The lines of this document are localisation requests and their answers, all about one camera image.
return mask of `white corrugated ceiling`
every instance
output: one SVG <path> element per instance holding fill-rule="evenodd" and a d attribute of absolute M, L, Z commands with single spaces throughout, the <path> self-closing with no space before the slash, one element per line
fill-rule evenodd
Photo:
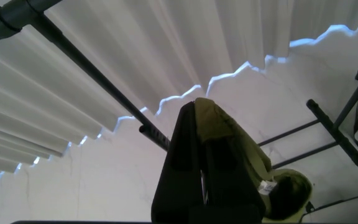
<path fill-rule="evenodd" d="M 291 40 L 358 27 L 358 0 L 64 0 L 46 12 L 139 109 L 244 62 L 264 68 Z M 62 156 L 128 115 L 33 27 L 0 40 L 0 170 Z"/>

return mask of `clothing tag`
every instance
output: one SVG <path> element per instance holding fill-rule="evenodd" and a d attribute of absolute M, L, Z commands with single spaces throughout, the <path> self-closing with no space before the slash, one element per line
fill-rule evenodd
<path fill-rule="evenodd" d="M 259 185 L 258 191 L 262 195 L 269 195 L 276 185 L 276 182 L 262 180 Z"/>

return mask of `black metal rack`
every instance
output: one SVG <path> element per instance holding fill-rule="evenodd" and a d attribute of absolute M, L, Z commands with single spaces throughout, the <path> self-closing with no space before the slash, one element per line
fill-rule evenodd
<path fill-rule="evenodd" d="M 115 100 L 117 100 L 125 109 L 138 119 L 142 126 L 139 131 L 160 146 L 168 150 L 170 141 L 159 131 L 154 124 L 148 120 L 136 107 L 130 102 L 62 33 L 62 31 L 44 15 L 44 11 L 59 3 L 61 0 L 12 0 L 0 7 L 0 40 L 8 38 L 18 32 L 26 25 L 32 25 L 45 38 L 54 43 L 62 52 L 70 57 L 85 73 L 87 73 L 97 84 L 106 90 Z M 325 146 L 321 146 L 310 152 L 296 156 L 287 161 L 273 166 L 274 169 L 285 166 L 292 162 L 306 158 L 318 152 L 327 150 L 331 147 L 340 145 L 346 154 L 358 166 L 358 150 L 349 142 L 349 140 L 338 129 L 345 117 L 349 114 L 352 107 L 358 101 L 358 87 L 347 102 L 346 106 L 333 123 L 330 118 L 313 100 L 307 102 L 307 107 L 313 112 L 317 120 L 304 124 L 291 131 L 287 131 L 279 136 L 260 143 L 260 146 L 284 138 L 302 129 L 308 128 L 314 124 L 321 123 L 334 138 Z"/>

